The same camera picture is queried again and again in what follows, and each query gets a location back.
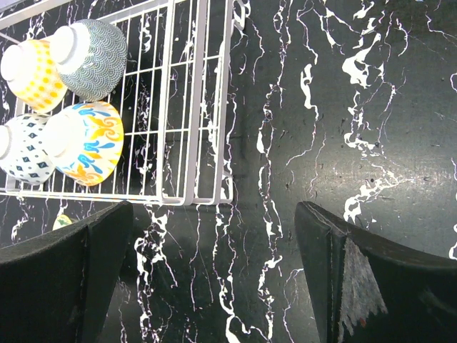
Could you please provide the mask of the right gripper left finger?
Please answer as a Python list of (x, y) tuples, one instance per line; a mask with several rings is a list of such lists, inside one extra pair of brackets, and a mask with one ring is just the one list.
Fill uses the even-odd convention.
[(97, 342), (133, 223), (120, 202), (1, 248), (1, 341)]

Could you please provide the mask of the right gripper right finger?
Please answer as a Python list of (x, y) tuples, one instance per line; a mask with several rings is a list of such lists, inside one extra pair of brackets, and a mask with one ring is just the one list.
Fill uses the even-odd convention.
[(454, 342), (456, 262), (345, 222), (313, 202), (294, 215), (322, 342)]

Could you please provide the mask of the white leaf patterned bowl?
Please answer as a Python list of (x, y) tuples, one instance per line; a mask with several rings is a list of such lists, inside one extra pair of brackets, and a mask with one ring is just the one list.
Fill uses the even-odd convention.
[(55, 231), (57, 229), (60, 229), (60, 228), (63, 228), (63, 227), (66, 227), (68, 225), (71, 225), (73, 223), (77, 222), (76, 219), (74, 218), (71, 218), (71, 217), (68, 217), (67, 215), (65, 214), (60, 214), (57, 216), (57, 218), (55, 219), (54, 221), (54, 224), (53, 224), (53, 227), (52, 227), (52, 230)]

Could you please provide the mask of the blue white patterned bowl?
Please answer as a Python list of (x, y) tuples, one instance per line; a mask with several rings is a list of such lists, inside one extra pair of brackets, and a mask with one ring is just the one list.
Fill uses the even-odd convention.
[(48, 114), (21, 114), (1, 126), (1, 169), (15, 180), (43, 184), (55, 166), (43, 148)]

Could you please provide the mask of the orange blue floral bowl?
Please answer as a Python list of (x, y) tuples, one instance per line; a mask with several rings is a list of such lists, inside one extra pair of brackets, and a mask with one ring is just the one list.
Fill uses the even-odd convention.
[(76, 183), (92, 187), (114, 171), (124, 146), (124, 127), (108, 102), (79, 103), (46, 122), (43, 149), (54, 166)]

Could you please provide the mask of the yellow dotted sun bowl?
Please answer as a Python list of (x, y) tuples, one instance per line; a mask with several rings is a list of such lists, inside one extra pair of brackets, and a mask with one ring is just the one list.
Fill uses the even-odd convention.
[(13, 44), (1, 58), (1, 76), (11, 92), (37, 113), (49, 113), (67, 92), (47, 40), (29, 39)]

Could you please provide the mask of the red rimmed patterned bowl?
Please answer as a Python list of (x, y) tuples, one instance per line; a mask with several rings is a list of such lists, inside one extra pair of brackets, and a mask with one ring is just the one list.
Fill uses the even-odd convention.
[(95, 19), (59, 27), (50, 41), (50, 56), (67, 88), (81, 100), (107, 97), (126, 68), (127, 42), (122, 30)]

